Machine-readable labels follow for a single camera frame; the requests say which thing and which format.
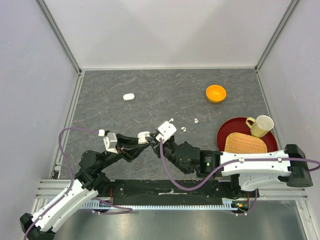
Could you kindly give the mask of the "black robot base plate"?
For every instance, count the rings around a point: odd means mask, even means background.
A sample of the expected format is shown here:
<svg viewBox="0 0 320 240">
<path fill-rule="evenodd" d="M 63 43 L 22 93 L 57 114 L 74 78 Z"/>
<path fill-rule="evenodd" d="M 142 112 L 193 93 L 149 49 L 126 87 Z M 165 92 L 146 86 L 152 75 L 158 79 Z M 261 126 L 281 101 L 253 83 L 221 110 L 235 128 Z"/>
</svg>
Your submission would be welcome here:
<svg viewBox="0 0 320 240">
<path fill-rule="evenodd" d="M 253 200 L 259 196 L 255 191 L 242 191 L 239 187 L 233 187 L 229 181 L 220 182 L 209 180 L 202 187 L 185 191 L 176 187 L 170 180 L 133 180 L 117 179 L 111 181 L 106 190 L 98 195 L 99 198 L 111 198 L 111 201 L 141 202 L 141 201 L 173 201 L 182 200 Z"/>
</svg>

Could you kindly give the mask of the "white oval case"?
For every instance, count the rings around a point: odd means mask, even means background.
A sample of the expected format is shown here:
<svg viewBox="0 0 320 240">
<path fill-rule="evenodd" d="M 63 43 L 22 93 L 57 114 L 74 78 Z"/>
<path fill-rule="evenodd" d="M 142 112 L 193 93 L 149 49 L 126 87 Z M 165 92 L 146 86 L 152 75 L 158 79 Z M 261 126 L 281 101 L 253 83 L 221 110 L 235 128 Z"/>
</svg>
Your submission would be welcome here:
<svg viewBox="0 0 320 240">
<path fill-rule="evenodd" d="M 124 101 L 132 101 L 135 99 L 135 94 L 134 93 L 127 93 L 127 94 L 124 94 L 122 98 Z"/>
</svg>

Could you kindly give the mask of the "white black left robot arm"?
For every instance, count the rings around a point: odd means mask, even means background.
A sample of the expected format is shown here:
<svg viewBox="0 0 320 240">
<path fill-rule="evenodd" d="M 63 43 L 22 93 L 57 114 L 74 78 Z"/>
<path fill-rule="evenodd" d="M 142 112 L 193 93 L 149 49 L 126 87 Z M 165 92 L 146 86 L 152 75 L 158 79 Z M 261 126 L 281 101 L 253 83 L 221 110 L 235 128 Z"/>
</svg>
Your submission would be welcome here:
<svg viewBox="0 0 320 240">
<path fill-rule="evenodd" d="M 52 240 L 56 232 L 85 203 L 110 191 L 111 181 L 103 169 L 121 159 L 136 159 L 149 146 L 148 131 L 137 137 L 127 137 L 100 129 L 96 134 L 103 139 L 104 152 L 86 151 L 80 161 L 80 170 L 71 175 L 71 182 L 53 200 L 35 213 L 23 214 L 19 221 L 25 240 Z"/>
</svg>

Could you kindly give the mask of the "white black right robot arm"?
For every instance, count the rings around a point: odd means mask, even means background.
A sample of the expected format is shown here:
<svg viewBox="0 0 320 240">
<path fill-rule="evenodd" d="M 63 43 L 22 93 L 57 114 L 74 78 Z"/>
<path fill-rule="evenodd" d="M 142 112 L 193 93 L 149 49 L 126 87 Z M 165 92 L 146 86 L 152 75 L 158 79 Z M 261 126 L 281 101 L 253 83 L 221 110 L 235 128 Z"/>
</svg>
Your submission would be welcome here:
<svg viewBox="0 0 320 240">
<path fill-rule="evenodd" d="M 278 183 L 285 183 L 292 188 L 313 186 L 312 169 L 308 166 L 311 160 L 306 159 L 296 144 L 288 144 L 283 150 L 269 153 L 240 154 L 200 150 L 187 142 L 178 145 L 172 135 L 165 138 L 161 134 L 148 133 L 144 139 L 163 163 L 169 160 L 181 172 L 196 172 L 204 178 L 199 184 L 186 187 L 170 175 L 170 181 L 184 191 L 201 188 L 216 174 L 236 179 L 229 184 L 229 191 L 235 197 Z"/>
</svg>

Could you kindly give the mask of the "white earbud charging case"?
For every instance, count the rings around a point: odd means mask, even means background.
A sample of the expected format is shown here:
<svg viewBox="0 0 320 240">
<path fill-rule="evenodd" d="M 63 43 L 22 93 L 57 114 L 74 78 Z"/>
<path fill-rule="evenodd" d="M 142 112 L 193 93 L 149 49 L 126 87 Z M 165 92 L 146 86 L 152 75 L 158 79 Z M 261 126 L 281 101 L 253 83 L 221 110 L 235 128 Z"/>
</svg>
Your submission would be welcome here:
<svg viewBox="0 0 320 240">
<path fill-rule="evenodd" d="M 150 135 L 150 132 L 149 131 L 143 131 L 143 132 L 140 132 L 138 135 L 137 135 L 137 138 L 138 138 L 138 144 L 147 144 L 148 143 L 148 140 L 146 138 L 149 138 L 151 135 Z"/>
</svg>

